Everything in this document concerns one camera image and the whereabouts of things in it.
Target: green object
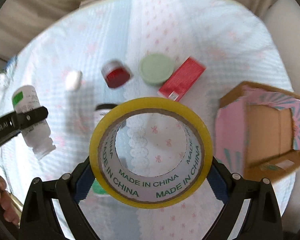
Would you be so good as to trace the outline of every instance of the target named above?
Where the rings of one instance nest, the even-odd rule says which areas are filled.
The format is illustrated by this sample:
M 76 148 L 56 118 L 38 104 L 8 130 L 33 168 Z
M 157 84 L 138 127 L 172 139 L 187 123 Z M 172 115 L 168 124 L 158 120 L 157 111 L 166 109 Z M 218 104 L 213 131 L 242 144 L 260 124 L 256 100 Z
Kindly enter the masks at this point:
M 16 94 L 14 96 L 14 98 L 12 99 L 12 105 L 13 105 L 13 107 L 15 107 L 16 104 L 19 103 L 22 99 L 23 99 L 23 92 L 21 91 L 18 94 Z
M 139 73 L 149 85 L 162 85 L 172 75 L 174 61 L 163 54 L 150 54 L 140 61 Z
M 93 182 L 93 184 L 92 184 L 92 190 L 96 194 L 108 195 L 108 193 L 103 189 L 103 187 L 101 187 L 101 185 L 99 184 L 99 182 L 97 180 L 95 180 Z

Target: white egg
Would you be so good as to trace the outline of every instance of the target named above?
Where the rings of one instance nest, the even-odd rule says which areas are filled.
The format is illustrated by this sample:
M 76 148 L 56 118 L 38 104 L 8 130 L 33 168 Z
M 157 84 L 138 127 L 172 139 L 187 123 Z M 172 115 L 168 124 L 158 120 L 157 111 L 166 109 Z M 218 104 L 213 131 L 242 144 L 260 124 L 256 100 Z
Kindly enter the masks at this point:
M 68 73 L 66 77 L 66 90 L 76 91 L 80 88 L 82 79 L 82 72 L 77 70 L 72 70 Z

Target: green lid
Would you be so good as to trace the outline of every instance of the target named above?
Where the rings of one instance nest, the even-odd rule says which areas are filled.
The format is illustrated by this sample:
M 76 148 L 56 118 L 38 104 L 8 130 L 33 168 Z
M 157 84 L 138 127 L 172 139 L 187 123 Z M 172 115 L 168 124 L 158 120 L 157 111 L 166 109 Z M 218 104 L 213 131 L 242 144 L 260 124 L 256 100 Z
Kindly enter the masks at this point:
M 163 54 L 151 54 L 140 61 L 139 73 L 149 85 L 161 85 L 172 75 L 174 62 Z

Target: yellow packing tape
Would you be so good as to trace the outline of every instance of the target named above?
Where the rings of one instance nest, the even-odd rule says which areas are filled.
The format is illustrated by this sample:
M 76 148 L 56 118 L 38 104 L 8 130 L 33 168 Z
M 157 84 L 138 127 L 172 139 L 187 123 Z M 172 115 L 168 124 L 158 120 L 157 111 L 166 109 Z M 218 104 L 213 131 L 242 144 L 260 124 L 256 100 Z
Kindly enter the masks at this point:
M 136 114 L 159 113 L 176 118 L 186 135 L 186 153 L 172 171 L 157 177 L 136 175 L 122 166 L 115 138 L 122 122 Z M 193 111 L 165 98 L 139 98 L 106 114 L 90 142 L 90 164 L 100 185 L 117 200 L 138 208 L 162 208 L 189 197 L 206 179 L 212 143 L 203 121 Z

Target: bedsheet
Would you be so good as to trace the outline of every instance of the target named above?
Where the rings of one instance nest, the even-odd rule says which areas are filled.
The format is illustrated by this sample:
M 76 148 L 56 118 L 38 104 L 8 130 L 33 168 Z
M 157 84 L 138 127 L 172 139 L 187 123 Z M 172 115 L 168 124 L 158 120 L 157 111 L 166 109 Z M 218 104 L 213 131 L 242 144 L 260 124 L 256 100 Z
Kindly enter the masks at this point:
M 57 147 L 40 161 L 21 135 L 0 148 L 2 175 L 21 202 L 34 177 L 57 179 L 87 158 L 96 105 L 157 96 L 158 88 L 144 84 L 138 75 L 139 61 L 155 52 L 171 57 L 176 68 L 189 56 L 207 67 L 180 103 L 202 118 L 212 140 L 218 100 L 241 81 L 292 91 L 265 25 L 232 0 L 104 0 L 79 9 L 37 36 L 0 71 L 0 115 L 12 111 L 11 96 L 18 87 L 33 85 L 49 110 L 47 121 Z M 106 86 L 100 73 L 112 59 L 124 62 L 134 74 L 116 90 Z M 65 91 L 71 70 L 83 72 L 76 92 Z M 132 172 L 153 176 L 178 164 L 183 147 L 180 125 L 162 118 L 138 115 L 120 130 L 117 152 Z M 294 179 L 292 174 L 274 185 L 281 214 Z M 58 201 L 54 204 L 65 236 L 72 239 Z M 183 202 L 158 210 L 120 203 L 97 183 L 80 202 L 101 239 L 122 240 L 202 239 L 222 205 L 207 181 Z M 229 239 L 236 236 L 243 218 L 241 214 Z

